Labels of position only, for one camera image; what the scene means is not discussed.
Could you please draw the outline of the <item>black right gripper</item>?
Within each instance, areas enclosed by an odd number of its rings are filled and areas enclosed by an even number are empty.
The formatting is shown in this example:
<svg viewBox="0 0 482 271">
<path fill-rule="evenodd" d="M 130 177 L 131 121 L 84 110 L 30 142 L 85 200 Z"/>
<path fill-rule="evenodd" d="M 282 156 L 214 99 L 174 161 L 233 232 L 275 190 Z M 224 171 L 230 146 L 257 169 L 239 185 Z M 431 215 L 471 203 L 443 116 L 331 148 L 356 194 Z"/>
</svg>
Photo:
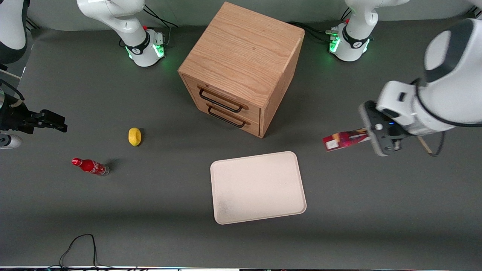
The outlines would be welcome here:
<svg viewBox="0 0 482 271">
<path fill-rule="evenodd" d="M 33 134 L 35 128 L 50 128 L 63 133 L 67 132 L 68 125 L 65 117 L 50 110 L 41 110 L 35 113 L 27 108 L 21 99 L 1 99 L 0 129 L 2 131 L 19 131 Z"/>
</svg>

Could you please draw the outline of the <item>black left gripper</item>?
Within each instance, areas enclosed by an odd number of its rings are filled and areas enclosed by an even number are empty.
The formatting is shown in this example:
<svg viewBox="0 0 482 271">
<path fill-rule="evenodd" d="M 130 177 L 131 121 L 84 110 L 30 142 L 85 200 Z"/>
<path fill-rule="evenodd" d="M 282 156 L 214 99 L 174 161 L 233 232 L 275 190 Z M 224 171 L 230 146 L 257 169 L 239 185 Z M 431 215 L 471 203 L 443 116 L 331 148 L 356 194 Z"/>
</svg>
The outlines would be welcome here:
<svg viewBox="0 0 482 271">
<path fill-rule="evenodd" d="M 388 124 L 388 135 L 391 145 L 387 147 L 387 150 L 391 152 L 398 151 L 401 149 L 401 141 L 410 137 L 411 134 L 405 131 L 403 127 L 395 121 L 389 121 Z"/>
</svg>

